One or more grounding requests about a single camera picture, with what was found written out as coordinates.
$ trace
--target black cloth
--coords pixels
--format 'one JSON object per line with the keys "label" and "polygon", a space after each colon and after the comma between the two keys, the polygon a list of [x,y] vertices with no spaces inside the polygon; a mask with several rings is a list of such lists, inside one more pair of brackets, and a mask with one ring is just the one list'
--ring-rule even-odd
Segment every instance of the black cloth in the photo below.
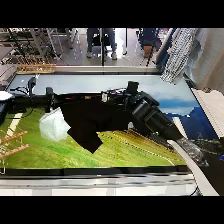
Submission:
{"label": "black cloth", "polygon": [[131,115],[99,99],[82,100],[61,106],[68,134],[83,148],[94,153],[102,144],[96,132],[127,130]]}

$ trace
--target green grass field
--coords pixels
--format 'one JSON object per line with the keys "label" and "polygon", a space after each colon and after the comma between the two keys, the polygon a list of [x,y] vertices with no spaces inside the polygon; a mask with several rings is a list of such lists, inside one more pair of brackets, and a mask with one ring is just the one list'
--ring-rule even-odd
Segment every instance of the green grass field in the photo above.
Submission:
{"label": "green grass field", "polygon": [[[53,142],[44,139],[39,131],[39,119],[43,111],[34,112],[20,120],[19,127],[27,130],[23,142],[30,147],[5,158],[7,168],[94,168],[169,166],[184,164],[179,155],[136,133],[98,133],[103,145],[94,153],[79,146],[70,136],[66,140]],[[7,131],[12,120],[0,127]]]}

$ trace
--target white shoe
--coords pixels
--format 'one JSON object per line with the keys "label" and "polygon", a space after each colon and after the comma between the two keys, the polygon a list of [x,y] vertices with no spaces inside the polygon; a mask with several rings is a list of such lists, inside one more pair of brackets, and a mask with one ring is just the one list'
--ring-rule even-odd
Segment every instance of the white shoe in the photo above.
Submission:
{"label": "white shoe", "polygon": [[113,52],[111,54],[111,57],[112,57],[112,60],[117,60],[117,54],[116,54],[116,52]]}
{"label": "white shoe", "polygon": [[87,58],[91,58],[91,57],[92,57],[92,52],[87,51],[86,57],[87,57]]}

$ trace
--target person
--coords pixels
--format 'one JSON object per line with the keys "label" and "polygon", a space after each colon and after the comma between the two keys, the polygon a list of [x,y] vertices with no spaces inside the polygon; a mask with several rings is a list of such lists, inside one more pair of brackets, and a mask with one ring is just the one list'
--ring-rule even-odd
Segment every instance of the person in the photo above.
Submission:
{"label": "person", "polygon": [[[115,32],[113,28],[104,28],[105,34],[108,34],[110,45],[112,48],[112,54],[111,57],[113,60],[117,60],[117,54],[116,54],[116,43],[115,43]],[[93,36],[94,34],[100,33],[99,28],[87,28],[87,58],[92,57],[92,45],[93,45]]]}

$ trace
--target jeans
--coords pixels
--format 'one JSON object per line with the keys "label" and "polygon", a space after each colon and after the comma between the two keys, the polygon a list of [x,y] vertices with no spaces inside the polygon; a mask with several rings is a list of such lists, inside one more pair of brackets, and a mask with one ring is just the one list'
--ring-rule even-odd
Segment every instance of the jeans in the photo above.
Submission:
{"label": "jeans", "polygon": [[[112,48],[112,51],[116,51],[116,44],[115,44],[115,32],[113,28],[104,28],[105,34],[108,34],[110,45]],[[88,51],[92,52],[92,45],[93,45],[93,36],[94,34],[99,34],[100,31],[98,28],[88,28],[87,29],[87,43],[88,43]]]}

